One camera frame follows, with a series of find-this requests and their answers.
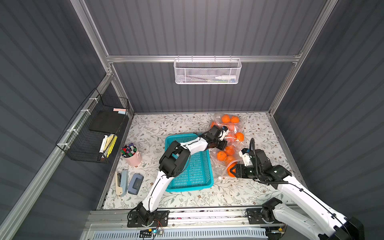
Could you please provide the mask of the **orange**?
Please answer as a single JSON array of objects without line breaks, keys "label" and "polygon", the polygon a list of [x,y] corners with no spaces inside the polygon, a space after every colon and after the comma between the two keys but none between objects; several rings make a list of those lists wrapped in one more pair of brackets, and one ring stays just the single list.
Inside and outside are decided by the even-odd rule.
[{"label": "orange", "polygon": [[223,115],[221,117],[221,121],[222,121],[223,124],[230,123],[231,122],[231,117],[229,115]]},{"label": "orange", "polygon": [[224,151],[219,151],[216,157],[218,161],[223,162],[227,158],[227,154]]},{"label": "orange", "polygon": [[232,163],[227,168],[227,173],[231,178],[236,178],[236,169],[237,169],[236,165],[237,163]]}]

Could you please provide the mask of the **clear zip-top bag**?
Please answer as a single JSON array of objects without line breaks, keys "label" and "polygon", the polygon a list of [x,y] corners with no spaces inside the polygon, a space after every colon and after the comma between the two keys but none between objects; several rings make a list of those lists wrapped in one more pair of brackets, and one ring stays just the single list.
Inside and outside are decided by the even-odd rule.
[{"label": "clear zip-top bag", "polygon": [[224,177],[229,177],[227,173],[227,168],[232,163],[243,164],[242,158],[239,156],[239,151],[242,150],[245,146],[243,145],[240,149],[227,145],[223,150],[227,154],[227,158],[221,162],[217,160],[217,153],[221,150],[219,149],[210,149],[210,158],[213,169],[213,176],[217,179],[222,179]]},{"label": "clear zip-top bag", "polygon": [[225,137],[225,140],[228,142],[229,146],[236,147],[236,148],[240,149],[244,145],[244,141],[245,140],[243,142],[238,142],[236,140],[235,134],[237,132],[240,132],[240,133],[244,134],[244,123],[243,123],[242,119],[240,118],[240,122],[238,124],[233,124],[231,122],[227,123],[227,124],[223,124],[222,121],[221,121],[221,117],[223,115],[229,115],[230,117],[237,116],[237,117],[240,118],[240,116],[237,115],[237,114],[214,114],[213,120],[212,120],[212,123],[211,123],[211,127],[213,125],[217,125],[218,127],[227,126],[230,132]]}]

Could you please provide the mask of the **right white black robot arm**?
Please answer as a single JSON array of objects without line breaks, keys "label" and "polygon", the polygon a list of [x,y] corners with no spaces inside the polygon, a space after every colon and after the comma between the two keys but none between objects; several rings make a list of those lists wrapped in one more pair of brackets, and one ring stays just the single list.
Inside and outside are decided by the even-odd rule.
[{"label": "right white black robot arm", "polygon": [[362,222],[348,218],[334,210],[303,186],[286,168],[273,166],[265,152],[253,147],[239,152],[243,164],[229,168],[241,179],[251,179],[271,186],[293,200],[304,214],[300,214],[277,198],[262,205],[260,216],[266,224],[284,223],[311,240],[363,240]]}]

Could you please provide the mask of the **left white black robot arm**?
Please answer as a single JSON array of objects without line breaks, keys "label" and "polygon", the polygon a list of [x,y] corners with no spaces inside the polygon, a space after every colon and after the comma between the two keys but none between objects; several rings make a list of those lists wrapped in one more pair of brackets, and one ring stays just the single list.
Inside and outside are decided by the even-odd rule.
[{"label": "left white black robot arm", "polygon": [[138,216],[148,226],[155,218],[161,197],[165,193],[171,181],[178,177],[186,168],[189,158],[199,152],[217,148],[224,150],[227,146],[225,140],[229,133],[227,127],[212,126],[191,141],[179,143],[173,141],[159,160],[159,172],[157,178],[145,199],[136,207]]}]

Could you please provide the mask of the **orange bag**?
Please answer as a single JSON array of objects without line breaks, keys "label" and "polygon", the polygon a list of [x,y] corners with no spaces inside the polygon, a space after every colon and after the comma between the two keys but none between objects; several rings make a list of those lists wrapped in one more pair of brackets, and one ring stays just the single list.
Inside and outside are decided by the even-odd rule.
[{"label": "orange bag", "polygon": [[245,136],[244,136],[244,134],[243,134],[243,133],[240,133],[240,132],[237,132],[237,133],[235,134],[235,137],[236,137],[236,140],[237,140],[238,142],[243,142],[243,141],[245,140]]},{"label": "orange bag", "polygon": [[238,124],[240,122],[240,118],[237,116],[232,116],[231,117],[231,123],[233,124]]}]

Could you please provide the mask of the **teal plastic basket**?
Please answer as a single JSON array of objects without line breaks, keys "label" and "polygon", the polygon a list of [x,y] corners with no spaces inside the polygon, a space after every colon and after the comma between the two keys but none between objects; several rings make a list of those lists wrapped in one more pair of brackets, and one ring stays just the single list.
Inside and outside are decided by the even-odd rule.
[{"label": "teal plastic basket", "polygon": [[193,154],[187,160],[183,172],[168,185],[168,193],[200,191],[214,184],[210,153],[208,150]]}]

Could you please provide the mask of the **white pen in mesh basket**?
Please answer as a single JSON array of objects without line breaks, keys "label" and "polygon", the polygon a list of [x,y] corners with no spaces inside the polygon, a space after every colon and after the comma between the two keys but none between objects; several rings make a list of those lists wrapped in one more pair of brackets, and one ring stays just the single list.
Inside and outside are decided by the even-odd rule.
[{"label": "white pen in mesh basket", "polygon": [[222,75],[215,77],[216,81],[224,82],[228,84],[236,84],[238,82],[237,76],[234,75]]}]

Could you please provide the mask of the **pink pen cup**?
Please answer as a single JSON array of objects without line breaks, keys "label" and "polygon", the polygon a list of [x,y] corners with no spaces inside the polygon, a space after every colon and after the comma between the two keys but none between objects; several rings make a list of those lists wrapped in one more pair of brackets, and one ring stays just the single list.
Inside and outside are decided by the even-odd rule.
[{"label": "pink pen cup", "polygon": [[121,156],[132,167],[138,167],[142,162],[142,154],[134,143],[124,145],[121,148]]}]

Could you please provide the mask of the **pink sticky notes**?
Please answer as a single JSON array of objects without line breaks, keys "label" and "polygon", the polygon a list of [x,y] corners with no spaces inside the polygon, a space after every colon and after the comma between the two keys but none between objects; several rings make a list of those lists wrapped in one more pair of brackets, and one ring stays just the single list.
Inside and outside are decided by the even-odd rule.
[{"label": "pink sticky notes", "polygon": [[114,108],[113,112],[116,112],[116,113],[118,113],[120,115],[126,115],[127,114],[127,109],[117,109],[117,108]]}]

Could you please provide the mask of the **yellow marker in basket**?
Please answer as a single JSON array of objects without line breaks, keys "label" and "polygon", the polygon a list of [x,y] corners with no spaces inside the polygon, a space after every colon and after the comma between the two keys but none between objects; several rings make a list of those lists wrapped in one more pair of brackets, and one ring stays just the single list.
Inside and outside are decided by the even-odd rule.
[{"label": "yellow marker in basket", "polygon": [[106,145],[103,150],[103,157],[105,159],[107,159],[109,155],[112,153],[117,139],[118,139],[118,136],[114,134],[111,134],[107,137]]}]

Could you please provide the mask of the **black notebook in basket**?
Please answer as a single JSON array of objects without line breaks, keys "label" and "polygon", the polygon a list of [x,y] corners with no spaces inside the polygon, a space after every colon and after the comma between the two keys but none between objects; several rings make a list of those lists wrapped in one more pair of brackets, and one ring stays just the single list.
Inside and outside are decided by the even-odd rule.
[{"label": "black notebook in basket", "polygon": [[98,133],[115,134],[118,132],[125,115],[116,112],[100,111],[89,126],[89,130]]}]

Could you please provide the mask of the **green led circuit board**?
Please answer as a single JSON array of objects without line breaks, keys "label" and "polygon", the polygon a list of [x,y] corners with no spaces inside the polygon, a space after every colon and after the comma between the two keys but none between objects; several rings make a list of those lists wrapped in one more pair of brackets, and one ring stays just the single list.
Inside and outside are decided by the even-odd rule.
[{"label": "green led circuit board", "polygon": [[164,233],[163,230],[157,230],[157,229],[147,229],[147,230],[140,230],[139,232],[139,238],[141,239],[154,239],[155,237],[162,236]]}]

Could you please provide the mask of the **aluminium linear rail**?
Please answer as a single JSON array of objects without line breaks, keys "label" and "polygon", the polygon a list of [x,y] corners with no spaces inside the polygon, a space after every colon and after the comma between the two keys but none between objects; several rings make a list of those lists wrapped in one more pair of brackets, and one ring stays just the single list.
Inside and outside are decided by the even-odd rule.
[{"label": "aluminium linear rail", "polygon": [[[181,228],[229,228],[229,227],[284,227],[287,223],[267,224],[261,219],[261,206],[206,207],[168,209],[168,221],[164,230]],[[129,230],[129,210],[91,211],[85,223],[85,231]]]}]

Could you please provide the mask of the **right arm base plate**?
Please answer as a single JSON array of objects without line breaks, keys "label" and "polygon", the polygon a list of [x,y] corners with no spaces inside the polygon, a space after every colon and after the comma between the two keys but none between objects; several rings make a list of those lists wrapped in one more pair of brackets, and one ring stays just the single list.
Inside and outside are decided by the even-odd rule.
[{"label": "right arm base plate", "polygon": [[264,211],[264,208],[248,208],[245,211],[245,216],[247,217],[250,225],[283,224],[282,222],[276,220],[271,213]]}]

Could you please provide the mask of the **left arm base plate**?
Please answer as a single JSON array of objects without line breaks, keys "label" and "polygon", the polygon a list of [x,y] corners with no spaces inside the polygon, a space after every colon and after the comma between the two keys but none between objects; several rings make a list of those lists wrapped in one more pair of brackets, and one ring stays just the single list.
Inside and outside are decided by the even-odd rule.
[{"label": "left arm base plate", "polygon": [[128,213],[128,228],[167,227],[170,211],[155,211],[154,213],[139,213],[134,210]]}]

